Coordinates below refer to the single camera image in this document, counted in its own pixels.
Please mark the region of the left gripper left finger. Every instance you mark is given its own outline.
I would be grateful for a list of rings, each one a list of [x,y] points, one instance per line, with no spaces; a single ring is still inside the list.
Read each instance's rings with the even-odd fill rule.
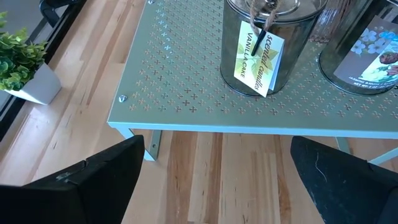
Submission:
[[[22,186],[1,186],[1,223],[121,223],[144,160],[141,135]]]

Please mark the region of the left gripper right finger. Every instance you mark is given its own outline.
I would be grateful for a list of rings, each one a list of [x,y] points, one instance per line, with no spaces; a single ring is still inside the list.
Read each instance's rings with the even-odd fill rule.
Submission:
[[[325,223],[397,223],[397,173],[302,136],[290,154]]]

